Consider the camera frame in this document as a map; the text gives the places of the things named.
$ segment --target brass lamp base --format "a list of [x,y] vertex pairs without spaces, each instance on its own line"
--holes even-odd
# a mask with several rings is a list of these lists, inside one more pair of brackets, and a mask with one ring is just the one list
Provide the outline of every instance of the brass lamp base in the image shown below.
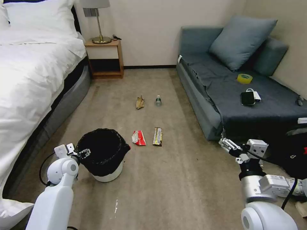
[[100,37],[94,37],[92,38],[92,42],[95,44],[107,44],[110,43],[112,40],[109,37],[102,37],[102,39]]

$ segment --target lamp shade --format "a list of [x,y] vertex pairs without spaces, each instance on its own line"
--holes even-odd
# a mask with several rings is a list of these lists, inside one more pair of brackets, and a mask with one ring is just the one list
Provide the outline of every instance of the lamp shade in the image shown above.
[[108,8],[110,7],[109,0],[81,0],[83,8]]

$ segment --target black phone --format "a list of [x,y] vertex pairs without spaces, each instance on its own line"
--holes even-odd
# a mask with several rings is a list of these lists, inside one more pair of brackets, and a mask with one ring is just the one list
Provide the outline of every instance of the black phone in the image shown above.
[[254,105],[255,104],[255,98],[254,98],[254,92],[244,92],[241,93],[241,105]]

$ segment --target carpet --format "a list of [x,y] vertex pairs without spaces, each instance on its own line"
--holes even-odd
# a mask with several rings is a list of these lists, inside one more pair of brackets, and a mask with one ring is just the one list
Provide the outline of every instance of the carpet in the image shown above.
[[[137,110],[141,95],[145,107]],[[155,105],[157,95],[160,107]],[[163,130],[162,147],[152,146],[154,127]],[[44,190],[38,169],[46,156],[60,144],[77,144],[97,128],[117,130],[132,149],[121,175],[109,183],[96,181],[80,166],[70,226],[79,230],[243,229],[240,168],[217,142],[205,139],[175,69],[126,70],[123,79],[93,81],[76,111],[33,161],[13,198],[35,202]],[[132,143],[134,130],[143,131],[147,146]],[[268,163],[264,171],[285,175]],[[299,229],[307,229],[293,201],[285,210]],[[25,218],[14,229],[24,229],[26,222]]]

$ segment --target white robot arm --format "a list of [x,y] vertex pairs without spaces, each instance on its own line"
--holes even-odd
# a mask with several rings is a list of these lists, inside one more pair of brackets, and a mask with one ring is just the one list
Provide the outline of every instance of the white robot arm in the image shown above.
[[89,156],[88,149],[75,153],[72,144],[56,147],[60,158],[47,171],[49,186],[34,205],[26,230],[66,230],[73,203],[72,185],[77,177],[80,158]]
[[[250,139],[247,142],[247,146],[249,146],[247,152],[223,136],[219,144],[236,158],[236,162],[241,168],[239,178],[242,182],[246,203],[241,213],[244,229],[297,230],[292,217],[272,203],[276,201],[277,196],[286,197],[289,194],[294,179],[267,175],[262,171],[259,159],[263,158],[268,144],[261,140]],[[307,179],[298,181],[293,195],[307,196]]]

